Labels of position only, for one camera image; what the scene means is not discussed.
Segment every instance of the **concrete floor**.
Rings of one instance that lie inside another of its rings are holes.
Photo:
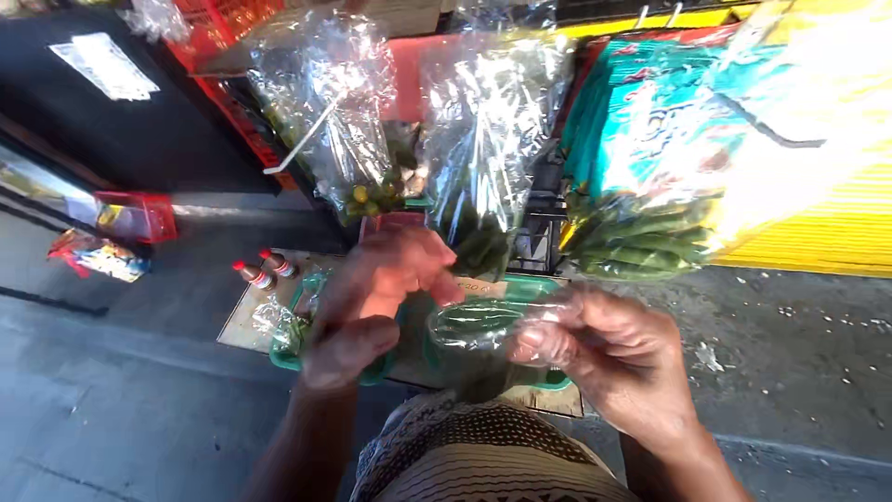
[[[0,297],[0,499],[233,499],[294,374],[215,343],[243,287],[228,266],[265,246],[333,246],[312,222],[279,223],[183,224],[131,285],[39,260],[8,266],[0,285],[111,310],[95,319]],[[0,253],[42,253],[48,237],[19,226],[0,218],[4,235],[29,242]],[[888,498],[892,281],[712,267],[609,287],[676,315],[701,419],[759,500]],[[723,371],[701,362],[709,348]],[[412,392],[362,390],[357,453]],[[549,420],[623,477],[609,426]]]

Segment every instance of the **display table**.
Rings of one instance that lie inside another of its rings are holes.
[[[289,249],[274,249],[287,259],[297,264],[301,272],[312,271],[315,267],[322,269],[336,269],[342,256],[321,255]],[[275,294],[279,303],[290,305],[294,300],[295,292],[301,285],[300,279],[279,279],[276,284]],[[504,285],[496,285],[495,289],[504,290]],[[269,293],[257,288],[245,288],[241,298],[235,305],[235,309],[229,315],[226,324],[220,331],[217,341],[232,347],[247,348],[267,354],[271,340],[269,336],[261,335],[252,327],[252,314],[258,305],[267,301]],[[394,360],[387,379],[421,387],[424,389],[442,389],[445,386],[443,377],[431,367],[428,359],[425,359],[423,341],[424,313],[413,314],[411,309],[403,314],[401,321],[400,343],[393,350]],[[571,383],[561,390],[539,389],[529,385],[517,385],[502,394],[505,399],[527,406],[536,411],[562,414],[572,417],[583,415],[582,396],[575,384]]]

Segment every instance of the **hand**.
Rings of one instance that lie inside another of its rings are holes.
[[[303,384],[309,389],[351,385],[399,341],[393,317],[408,293],[429,291],[439,305],[462,301],[464,291],[446,269],[455,258],[439,235],[422,228],[381,232],[353,248],[319,299],[303,358]]]
[[[655,455],[702,437],[673,317],[591,285],[564,295],[553,302],[561,308],[521,328],[511,359],[560,367],[605,420]]]

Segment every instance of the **sauce bottle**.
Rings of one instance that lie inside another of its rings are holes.
[[[282,279],[294,279],[297,277],[297,267],[291,264],[285,257],[279,253],[273,253],[269,249],[260,251],[260,257],[269,262],[269,266],[273,268],[273,272],[278,274]]]
[[[272,291],[276,288],[276,277],[267,274],[256,265],[246,265],[242,260],[232,264],[232,269],[242,274],[242,277],[250,282],[255,288],[264,291]]]

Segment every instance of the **fingernail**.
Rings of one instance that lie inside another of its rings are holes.
[[[542,330],[537,329],[523,330],[517,335],[517,341],[533,348],[542,345],[544,339],[545,333]]]

